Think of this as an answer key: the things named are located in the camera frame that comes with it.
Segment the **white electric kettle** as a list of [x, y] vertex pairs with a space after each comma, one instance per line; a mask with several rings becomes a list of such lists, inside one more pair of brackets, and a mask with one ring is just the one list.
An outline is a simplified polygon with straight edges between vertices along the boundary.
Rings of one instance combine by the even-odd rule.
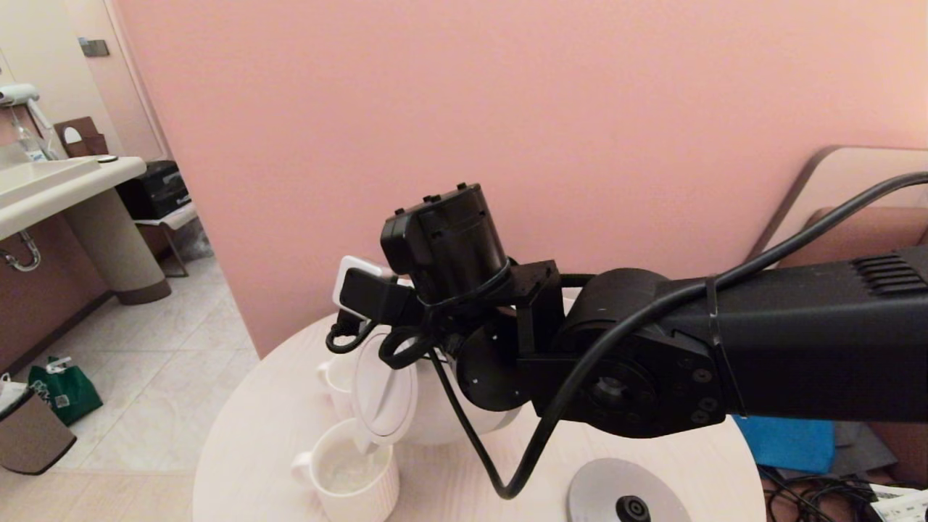
[[443, 445], [468, 439], [430, 360], [394, 370], [378, 356], [389, 328], [377, 326], [355, 350], [352, 410], [380, 445]]

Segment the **clear water bottle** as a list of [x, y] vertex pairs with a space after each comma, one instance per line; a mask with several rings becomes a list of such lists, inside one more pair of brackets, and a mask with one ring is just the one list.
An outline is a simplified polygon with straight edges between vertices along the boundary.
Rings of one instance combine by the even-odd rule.
[[17, 110], [11, 108], [10, 112], [11, 125], [14, 128], [16, 142], [20, 145], [20, 148], [23, 149], [27, 158], [29, 158], [31, 162], [48, 162], [49, 156], [47, 156], [46, 151], [44, 151], [42, 141], [37, 139], [36, 136], [20, 122]]

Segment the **white ribbed mug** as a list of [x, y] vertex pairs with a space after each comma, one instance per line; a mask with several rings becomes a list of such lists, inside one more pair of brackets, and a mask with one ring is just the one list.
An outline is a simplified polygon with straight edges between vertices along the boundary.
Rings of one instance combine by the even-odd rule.
[[394, 446], [363, 436], [355, 418], [327, 430], [291, 461], [293, 479], [314, 492], [329, 522], [386, 522], [399, 499]]
[[331, 400], [334, 412], [339, 420], [355, 416], [352, 409], [352, 383], [354, 383], [357, 356], [354, 354], [335, 355], [330, 360], [318, 364], [316, 378]]

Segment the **clear plastic bag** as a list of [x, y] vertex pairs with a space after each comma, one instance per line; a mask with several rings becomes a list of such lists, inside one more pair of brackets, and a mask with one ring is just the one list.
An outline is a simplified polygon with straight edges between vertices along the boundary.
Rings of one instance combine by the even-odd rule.
[[172, 241], [182, 261], [215, 257], [211, 241], [198, 217], [173, 232]]

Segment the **small white side table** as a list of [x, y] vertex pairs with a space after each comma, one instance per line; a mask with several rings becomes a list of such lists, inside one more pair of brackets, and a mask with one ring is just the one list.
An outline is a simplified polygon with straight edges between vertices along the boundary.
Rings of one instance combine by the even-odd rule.
[[185, 261], [178, 251], [175, 241], [173, 241], [173, 234], [185, 225], [188, 225], [192, 220], [198, 217], [198, 212], [196, 211], [196, 205], [194, 202], [189, 202], [188, 204], [183, 205], [178, 208], [176, 211], [170, 212], [170, 214], [165, 215], [162, 218], [156, 220], [134, 220], [133, 222], [137, 227], [147, 227], [159, 229], [162, 232], [162, 237], [165, 238], [167, 244], [171, 249], [171, 254], [173, 259], [175, 259], [177, 265], [180, 267], [180, 272], [178, 273], [166, 273], [166, 278], [188, 278], [189, 271], [186, 267]]

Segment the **grey round kettle base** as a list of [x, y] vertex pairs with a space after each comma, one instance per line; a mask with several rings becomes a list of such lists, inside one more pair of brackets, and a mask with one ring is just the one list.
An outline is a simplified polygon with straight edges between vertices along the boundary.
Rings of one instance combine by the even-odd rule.
[[617, 458], [582, 466], [571, 479], [566, 509], [569, 522], [693, 522], [656, 473]]

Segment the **black box device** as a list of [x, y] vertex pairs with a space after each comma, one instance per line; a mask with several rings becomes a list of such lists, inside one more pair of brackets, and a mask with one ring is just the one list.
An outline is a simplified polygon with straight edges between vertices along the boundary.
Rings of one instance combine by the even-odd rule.
[[153, 161], [146, 172], [116, 185], [133, 220], [159, 220], [191, 202], [189, 190], [174, 161]]

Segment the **brown tissue holder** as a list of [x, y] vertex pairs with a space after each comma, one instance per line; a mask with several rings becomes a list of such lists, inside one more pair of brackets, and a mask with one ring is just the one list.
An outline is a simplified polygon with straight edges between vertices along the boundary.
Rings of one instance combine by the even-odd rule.
[[54, 123], [61, 145], [69, 157], [89, 157], [109, 154], [107, 140], [96, 128], [92, 117], [80, 117]]

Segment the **blue folded cloth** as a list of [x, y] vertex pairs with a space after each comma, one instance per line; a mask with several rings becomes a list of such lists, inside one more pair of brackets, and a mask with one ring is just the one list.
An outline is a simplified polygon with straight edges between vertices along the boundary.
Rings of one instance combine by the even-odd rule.
[[819, 475], [831, 470], [836, 452], [832, 420], [762, 416], [732, 419], [756, 465]]

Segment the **white sink counter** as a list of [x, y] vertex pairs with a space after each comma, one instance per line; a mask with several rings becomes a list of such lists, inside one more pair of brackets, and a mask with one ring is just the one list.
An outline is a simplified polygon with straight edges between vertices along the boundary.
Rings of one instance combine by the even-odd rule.
[[0, 241], [145, 172], [139, 157], [77, 157], [0, 169]]

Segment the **beige headboard panel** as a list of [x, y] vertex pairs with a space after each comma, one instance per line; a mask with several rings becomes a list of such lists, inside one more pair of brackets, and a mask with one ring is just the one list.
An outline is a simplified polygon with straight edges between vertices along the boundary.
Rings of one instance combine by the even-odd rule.
[[800, 169], [749, 259], [803, 229], [819, 208], [836, 206], [882, 181], [928, 172], [928, 148], [825, 146]]

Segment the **green shopping bag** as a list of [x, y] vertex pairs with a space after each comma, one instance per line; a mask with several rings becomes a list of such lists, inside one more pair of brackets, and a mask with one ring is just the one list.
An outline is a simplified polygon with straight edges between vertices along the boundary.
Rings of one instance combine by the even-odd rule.
[[49, 357], [30, 367], [27, 383], [66, 426], [72, 426], [103, 406], [89, 377], [71, 357]]

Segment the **white hair dryer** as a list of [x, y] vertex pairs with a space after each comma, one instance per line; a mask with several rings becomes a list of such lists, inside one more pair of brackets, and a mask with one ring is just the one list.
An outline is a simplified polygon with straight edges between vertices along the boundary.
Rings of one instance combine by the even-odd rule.
[[0, 86], [0, 108], [25, 105], [33, 118], [40, 123], [41, 128], [50, 130], [53, 125], [38, 104], [40, 98], [39, 90], [30, 83], [11, 83], [11, 85]]

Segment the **brown waste bin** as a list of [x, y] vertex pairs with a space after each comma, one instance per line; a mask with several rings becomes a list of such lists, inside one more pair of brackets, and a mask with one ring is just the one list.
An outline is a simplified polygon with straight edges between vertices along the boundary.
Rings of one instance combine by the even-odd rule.
[[56, 465], [77, 437], [27, 384], [0, 376], [0, 468], [39, 476]]

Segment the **grey folded cloth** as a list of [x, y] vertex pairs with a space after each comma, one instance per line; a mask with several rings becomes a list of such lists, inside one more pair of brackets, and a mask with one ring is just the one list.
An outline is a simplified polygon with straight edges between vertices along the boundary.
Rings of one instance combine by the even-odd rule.
[[831, 473], [855, 475], [898, 463], [894, 452], [865, 423], [834, 422], [835, 453]]

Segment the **printed paper sheet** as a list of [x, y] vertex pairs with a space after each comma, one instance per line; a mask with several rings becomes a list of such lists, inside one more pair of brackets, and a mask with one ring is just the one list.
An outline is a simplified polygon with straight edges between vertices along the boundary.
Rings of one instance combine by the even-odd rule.
[[871, 484], [869, 503], [881, 522], [928, 522], [928, 489]]

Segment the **beige sink pedestal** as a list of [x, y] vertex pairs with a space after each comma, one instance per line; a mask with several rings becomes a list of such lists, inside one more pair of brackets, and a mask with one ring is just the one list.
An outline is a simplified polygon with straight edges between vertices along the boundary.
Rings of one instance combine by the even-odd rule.
[[145, 305], [172, 294], [162, 268], [115, 189], [84, 199], [63, 214], [120, 304]]

